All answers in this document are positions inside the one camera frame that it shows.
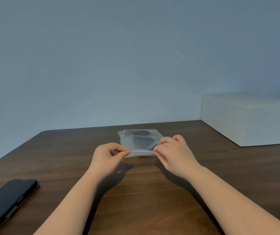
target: wooden table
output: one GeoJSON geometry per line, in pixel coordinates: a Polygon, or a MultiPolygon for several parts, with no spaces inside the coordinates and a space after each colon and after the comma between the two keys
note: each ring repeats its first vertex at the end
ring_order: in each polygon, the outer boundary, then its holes
{"type": "MultiPolygon", "coordinates": [[[[41,132],[0,159],[0,187],[36,178],[41,187],[0,229],[33,234],[88,169],[95,148],[119,142],[117,131],[181,134],[201,165],[280,219],[280,145],[239,147],[202,121],[41,132]]],[[[156,157],[125,158],[98,188],[85,234],[220,234],[192,186],[156,157]]]]}

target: plastic bag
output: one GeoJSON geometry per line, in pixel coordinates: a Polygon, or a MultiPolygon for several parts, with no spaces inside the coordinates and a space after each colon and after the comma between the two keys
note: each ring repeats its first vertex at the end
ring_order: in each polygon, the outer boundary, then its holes
{"type": "Polygon", "coordinates": [[[163,137],[156,129],[125,129],[118,134],[120,144],[131,150],[126,158],[154,155],[153,149],[163,137]]]}

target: white wall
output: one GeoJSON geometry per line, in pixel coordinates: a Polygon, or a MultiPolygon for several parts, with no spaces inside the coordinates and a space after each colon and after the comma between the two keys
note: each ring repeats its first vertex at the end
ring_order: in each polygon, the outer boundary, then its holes
{"type": "Polygon", "coordinates": [[[280,98],[280,0],[0,0],[0,157],[48,129],[280,98]]]}

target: wood grain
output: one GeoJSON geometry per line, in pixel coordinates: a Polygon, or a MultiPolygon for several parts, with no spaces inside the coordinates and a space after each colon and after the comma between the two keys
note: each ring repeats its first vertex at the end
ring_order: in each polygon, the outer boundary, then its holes
{"type": "MultiPolygon", "coordinates": [[[[128,128],[181,134],[201,165],[280,219],[280,145],[242,148],[202,121],[186,121],[36,135],[0,159],[0,187],[14,178],[41,185],[0,234],[33,234],[85,173],[95,148],[119,142],[117,131],[128,128]]],[[[126,158],[99,186],[85,233],[219,234],[206,209],[193,187],[154,156],[126,158]]]]}

